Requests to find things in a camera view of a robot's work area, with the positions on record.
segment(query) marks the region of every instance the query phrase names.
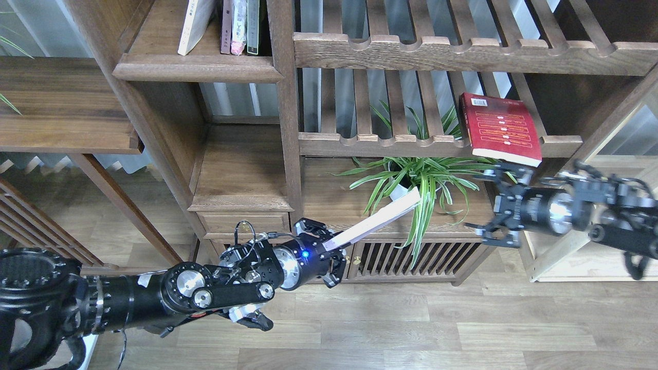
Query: wire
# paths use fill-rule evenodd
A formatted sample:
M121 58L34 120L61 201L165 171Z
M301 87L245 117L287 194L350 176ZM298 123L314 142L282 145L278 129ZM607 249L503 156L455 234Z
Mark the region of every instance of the wire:
M121 332L124 335L124 347L123 350L121 351L121 355L119 357L119 366L116 367L116 370L119 370L121 368L121 364L123 363L124 358L126 358L126 348L128 347L128 337L126 336L126 329L121 329Z
M234 240L235 240L235 245L238 244L238 228L239 228L240 225L243 224L243 223L249 225L249 228L251 229L251 234L253 235L253 239L252 239L252 240L253 240L254 243L256 242L256 230L254 230L253 225L252 225L249 221L247 221L247 220L240 220L240 221L238 221L238 223L236 224L236 228L235 228L235 230L233 231L233 237L234 237Z

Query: robotic arm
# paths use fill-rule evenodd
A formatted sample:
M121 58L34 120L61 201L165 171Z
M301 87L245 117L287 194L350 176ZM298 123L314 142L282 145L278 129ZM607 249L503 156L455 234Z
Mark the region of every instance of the robotic arm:
M529 186L532 174L528 167L497 163L477 176L493 181L500 192L488 224L467 224L483 243L519 248L521 230L552 235L587 230L592 241L624 251L626 270L635 280L643 277L650 259L658 259L658 201L644 181L605 177L581 161L574 162L572 172L541 179L545 188ZM594 205L605 208L597 220L593 220ZM507 233L496 238L498 230ZM632 260L635 255L640 256L637 264Z
M260 308L276 289L295 290L321 278L340 283L345 250L327 250L336 234L325 224L301 219L297 236L275 232L237 243L220 263L179 263L164 273L80 276L80 263L39 249L0 252L0 369L45 364L66 340L77 369L84 360L82 337L130 327L166 336L179 327L217 314L263 331L273 323ZM293 239L273 246L280 236Z

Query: wooden drawer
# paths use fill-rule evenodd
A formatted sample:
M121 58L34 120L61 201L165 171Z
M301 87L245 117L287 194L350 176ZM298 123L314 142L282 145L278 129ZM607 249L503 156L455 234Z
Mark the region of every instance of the wooden drawer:
M290 221L286 212L197 212L201 223L205 227L205 239L227 238L233 240L233 231L236 224L241 220L249 221L256 233L260 232L290 232ZM241 226L238 236L242 238L251 237L251 231L247 225Z

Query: book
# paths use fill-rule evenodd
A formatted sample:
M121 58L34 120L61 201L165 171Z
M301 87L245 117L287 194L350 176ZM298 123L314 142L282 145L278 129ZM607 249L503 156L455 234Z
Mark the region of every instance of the book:
M224 0L222 5L222 34L220 35L219 52L231 54L231 29L233 25L233 1Z
M404 196L382 207L374 215L357 223L356 225L327 240L322 245L324 250L331 251L345 245L350 245L365 238L369 234L392 223L406 215L420 203L420 193L414 187Z
M187 55L201 40L215 13L215 0L189 0L178 44L178 54Z
M240 55L247 45L247 0L233 0L231 54Z
M522 101L464 93L460 102L473 155L539 166L539 137Z
M258 55L260 28L261 0L247 0L247 54Z

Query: potted plant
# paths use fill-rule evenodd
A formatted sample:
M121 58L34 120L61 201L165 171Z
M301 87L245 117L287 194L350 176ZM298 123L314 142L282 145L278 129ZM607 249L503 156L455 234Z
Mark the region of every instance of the potted plant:
M389 113L389 107L386 103L381 102L382 106ZM414 112L413 109L407 107L414 117L417 125L416 136L419 139L428 137L426 122L421 120L420 117ZM391 122L382 112L373 107L375 114L377 114L382 121L391 127ZM455 138L461 138L459 125L457 124L457 112L452 107L442 119L443 131L449 135L454 135ZM413 220L409 229L409 236L404 246L413 244L411 266L416 265L420 248L422 246L422 238L427 231L430 224L430 219L434 212L434 207L438 201L441 210L447 214L454 215L460 211L448 211L446 205L453 203L453 191L456 189L462 193L466 199L465 215L460 223L468 214L468 193L467 190L479 191L479 187L474 182L464 178L465 176L472 176L480 174L481 171L490 169L492 163L491 159L479 157L444 157L444 158L418 158L418 157L385 157L377 161L369 163L362 163L354 158L357 164L356 169L351 169L337 174L337 176L347 176L358 174L361 172L380 168L380 172L369 174L357 181L354 181L350 186L350 190L354 189L366 182L377 181L370 199L365 207L364 213L374 211L384 197L395 195L396 189L400 185L405 187L402 194L414 186L418 187L420 192L420 204L416 207L413 214Z

